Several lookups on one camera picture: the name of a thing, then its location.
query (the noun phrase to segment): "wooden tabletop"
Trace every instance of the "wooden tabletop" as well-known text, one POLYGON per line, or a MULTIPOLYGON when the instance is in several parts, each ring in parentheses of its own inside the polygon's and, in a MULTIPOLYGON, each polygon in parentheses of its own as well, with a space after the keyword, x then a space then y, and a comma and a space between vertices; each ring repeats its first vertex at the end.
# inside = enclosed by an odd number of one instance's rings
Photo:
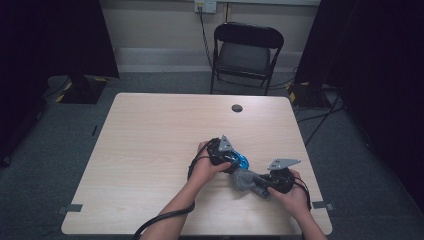
MULTIPOLYGON (((199 142, 221 137, 269 173, 275 158, 294 158, 312 202, 322 196, 290 102, 284 97, 120 93, 116 96, 72 204, 65 234, 134 234, 186 182, 199 142), (243 110, 236 113, 234 104, 243 110)), ((325 234, 325 208, 311 210, 325 234)), ((292 235, 301 231, 280 202, 238 192, 219 173, 196 198, 182 235, 292 235)))

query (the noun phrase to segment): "forearm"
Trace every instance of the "forearm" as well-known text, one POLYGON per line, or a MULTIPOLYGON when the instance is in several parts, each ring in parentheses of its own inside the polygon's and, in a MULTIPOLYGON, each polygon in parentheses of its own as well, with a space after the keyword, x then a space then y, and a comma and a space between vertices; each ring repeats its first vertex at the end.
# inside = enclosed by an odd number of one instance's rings
POLYGON ((327 239, 310 212, 302 214, 300 217, 296 217, 295 219, 302 229, 305 240, 327 239))
MULTIPOLYGON (((162 209, 159 215, 188 208, 194 202, 201 188, 201 184, 188 181, 177 195, 162 209)), ((140 239, 178 239, 186 219, 187 214, 184 214, 159 221, 148 227, 140 239)))

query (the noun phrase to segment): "blue plastic piece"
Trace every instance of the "blue plastic piece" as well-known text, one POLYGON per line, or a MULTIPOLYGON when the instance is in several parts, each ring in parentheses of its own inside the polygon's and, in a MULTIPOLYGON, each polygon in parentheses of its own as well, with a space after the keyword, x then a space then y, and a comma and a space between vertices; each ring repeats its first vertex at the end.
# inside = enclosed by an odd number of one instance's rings
POLYGON ((242 169, 248 169, 249 168, 249 161, 247 160, 247 158, 243 155, 241 155, 240 153, 238 153, 235 150, 232 150, 232 152, 238 157, 238 159, 240 160, 239 163, 239 167, 242 169))

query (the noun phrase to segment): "wall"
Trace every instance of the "wall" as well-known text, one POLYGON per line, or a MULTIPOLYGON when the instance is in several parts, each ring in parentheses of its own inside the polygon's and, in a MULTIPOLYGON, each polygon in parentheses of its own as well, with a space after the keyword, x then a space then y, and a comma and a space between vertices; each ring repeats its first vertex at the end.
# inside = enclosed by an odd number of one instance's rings
MULTIPOLYGON (((194 13, 193 1, 102 0, 101 4, 112 45, 116 48, 204 52, 202 26, 199 14, 194 13)), ((276 28, 285 37, 282 54, 300 59, 317 8, 219 2, 216 14, 203 15, 209 48, 213 46, 214 29, 227 18, 276 28)))

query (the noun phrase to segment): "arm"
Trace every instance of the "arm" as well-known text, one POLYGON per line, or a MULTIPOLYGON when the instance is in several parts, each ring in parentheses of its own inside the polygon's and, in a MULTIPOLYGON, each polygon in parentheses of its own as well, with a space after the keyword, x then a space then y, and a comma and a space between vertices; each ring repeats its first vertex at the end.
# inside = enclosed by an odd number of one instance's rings
MULTIPOLYGON (((295 170, 290 170, 293 175, 300 178, 300 174, 295 170)), ((273 188, 268 188, 268 191, 277 198, 286 207, 287 211, 293 216, 296 222, 302 229, 306 240, 321 240, 327 239, 321 228, 315 222, 311 212, 306 205, 306 194, 301 188, 294 185, 292 190, 287 194, 278 192, 273 188)))
MULTIPOLYGON (((203 145, 205 145, 205 142, 199 144, 198 151, 203 147, 203 145)), ((201 157, 209 157, 206 150, 199 155, 200 159, 194 166, 190 179, 159 214, 189 207, 194 202, 194 199, 202 187, 212 180, 216 173, 224 171, 231 165, 230 163, 223 163, 221 165, 214 166, 209 158, 201 157)), ((186 219, 187 214, 159 221, 148 227, 140 239, 178 239, 186 219)))

